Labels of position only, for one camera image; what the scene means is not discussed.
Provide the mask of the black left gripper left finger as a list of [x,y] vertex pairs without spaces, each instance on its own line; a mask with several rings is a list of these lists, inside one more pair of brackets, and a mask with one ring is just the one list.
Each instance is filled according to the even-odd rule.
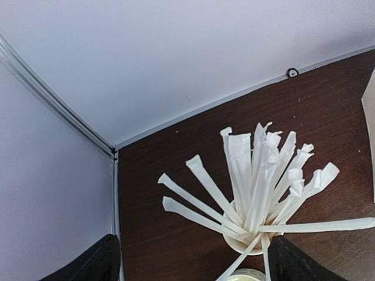
[[116,235],[107,234],[75,260],[40,281],[118,280],[121,248]]

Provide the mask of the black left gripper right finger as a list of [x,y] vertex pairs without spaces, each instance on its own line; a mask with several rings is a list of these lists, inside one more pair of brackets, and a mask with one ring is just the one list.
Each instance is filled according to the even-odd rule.
[[271,280],[340,280],[339,275],[319,264],[282,235],[272,239],[268,260]]

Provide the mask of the blue checkered paper bag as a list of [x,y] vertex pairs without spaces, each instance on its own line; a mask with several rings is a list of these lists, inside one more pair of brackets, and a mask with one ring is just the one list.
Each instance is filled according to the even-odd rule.
[[367,83],[366,89],[361,97],[364,118],[366,121],[367,134],[369,137],[370,146],[370,158],[371,158],[371,175],[372,175],[372,189],[373,189],[373,202],[374,202],[374,70],[371,72],[369,82]]

